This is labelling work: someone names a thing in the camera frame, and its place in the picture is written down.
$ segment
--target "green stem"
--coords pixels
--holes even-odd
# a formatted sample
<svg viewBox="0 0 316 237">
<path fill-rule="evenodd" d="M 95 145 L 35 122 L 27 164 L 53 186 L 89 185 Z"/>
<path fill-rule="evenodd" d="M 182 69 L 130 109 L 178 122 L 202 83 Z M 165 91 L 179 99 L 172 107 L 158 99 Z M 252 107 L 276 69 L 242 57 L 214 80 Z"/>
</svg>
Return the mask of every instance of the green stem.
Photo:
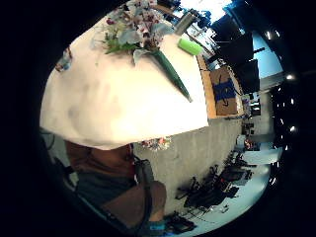
<svg viewBox="0 0 316 237">
<path fill-rule="evenodd" d="M 158 63 L 162 66 L 164 71 L 166 72 L 169 80 L 179 88 L 181 93 L 189 100 L 189 102 L 192 102 L 192 98 L 185 87 L 184 83 L 182 82 L 180 76 L 176 72 L 175 68 L 173 65 L 170 63 L 168 58 L 165 56 L 165 54 L 161 50 L 154 50 L 151 52 L 151 54 L 156 58 Z"/>
</svg>

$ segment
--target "brown shirt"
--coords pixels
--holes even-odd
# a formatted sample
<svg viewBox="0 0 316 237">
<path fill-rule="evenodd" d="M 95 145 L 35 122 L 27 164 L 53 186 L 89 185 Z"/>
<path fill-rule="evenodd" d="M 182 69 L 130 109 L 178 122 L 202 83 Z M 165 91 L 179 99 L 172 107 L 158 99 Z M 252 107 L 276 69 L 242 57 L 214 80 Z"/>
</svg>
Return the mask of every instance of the brown shirt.
<svg viewBox="0 0 316 237">
<path fill-rule="evenodd" d="M 65 140 L 67 155 L 76 172 L 98 172 L 116 177 L 134 176 L 129 145 L 112 150 L 99 150 Z"/>
</svg>

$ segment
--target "bag strap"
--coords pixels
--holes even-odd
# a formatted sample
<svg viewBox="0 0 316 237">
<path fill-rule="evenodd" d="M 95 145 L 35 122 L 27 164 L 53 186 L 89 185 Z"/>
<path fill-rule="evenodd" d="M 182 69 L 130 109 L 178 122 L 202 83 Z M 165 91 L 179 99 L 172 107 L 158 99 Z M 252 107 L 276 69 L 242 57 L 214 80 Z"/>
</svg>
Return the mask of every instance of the bag strap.
<svg viewBox="0 0 316 237">
<path fill-rule="evenodd" d="M 139 228 L 136 231 L 136 234 L 139 235 L 139 233 L 141 232 L 141 230 L 145 227 L 146 223 L 149 221 L 150 218 L 150 214 L 151 214 L 151 210 L 152 210 L 152 197 L 151 197 L 151 193 L 150 193 L 150 184 L 147 181 L 147 176 L 145 173 L 145 169 L 144 169 L 144 164 L 142 163 L 142 160 L 135 156 L 134 154 L 132 154 L 132 156 L 134 157 L 134 159 L 136 160 L 136 162 L 139 162 L 140 166 L 141 166 L 141 171 L 144 177 L 144 190 L 145 190 L 145 197 L 144 197 L 144 215 L 142 217 L 142 221 L 141 224 L 139 225 Z"/>
</svg>

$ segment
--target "white tablecloth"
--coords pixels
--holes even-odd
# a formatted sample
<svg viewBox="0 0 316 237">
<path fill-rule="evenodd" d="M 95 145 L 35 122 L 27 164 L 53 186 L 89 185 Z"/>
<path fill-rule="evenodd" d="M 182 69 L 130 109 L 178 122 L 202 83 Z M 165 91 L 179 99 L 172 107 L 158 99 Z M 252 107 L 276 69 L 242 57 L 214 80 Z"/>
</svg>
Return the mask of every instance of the white tablecloth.
<svg viewBox="0 0 316 237">
<path fill-rule="evenodd" d="M 161 50 L 192 103 L 150 56 L 134 65 L 131 55 L 104 54 L 90 47 L 93 35 L 91 28 L 70 45 L 74 59 L 68 70 L 52 70 L 41 105 L 41 127 L 106 150 L 208 126 L 197 60 L 177 47 L 178 36 L 165 36 Z"/>
</svg>

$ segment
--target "flower arrangement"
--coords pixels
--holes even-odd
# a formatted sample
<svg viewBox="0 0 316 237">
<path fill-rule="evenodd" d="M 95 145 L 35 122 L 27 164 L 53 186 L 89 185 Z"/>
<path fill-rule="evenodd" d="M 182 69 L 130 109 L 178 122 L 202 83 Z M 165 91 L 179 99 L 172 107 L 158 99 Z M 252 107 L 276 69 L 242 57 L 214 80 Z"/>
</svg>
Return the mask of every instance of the flower arrangement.
<svg viewBox="0 0 316 237">
<path fill-rule="evenodd" d="M 92 47 L 100 42 L 106 53 L 129 51 L 135 64 L 143 54 L 151 54 L 191 102 L 178 73 L 160 50 L 163 37 L 172 34 L 174 29 L 163 22 L 161 13 L 152 9 L 156 4 L 157 0 L 131 0 L 111 11 L 97 32 L 103 38 L 97 40 L 93 37 Z"/>
<path fill-rule="evenodd" d="M 148 148 L 151 151 L 167 150 L 171 143 L 171 137 L 165 136 L 161 138 L 144 140 L 138 143 L 141 144 L 142 147 Z"/>
</svg>

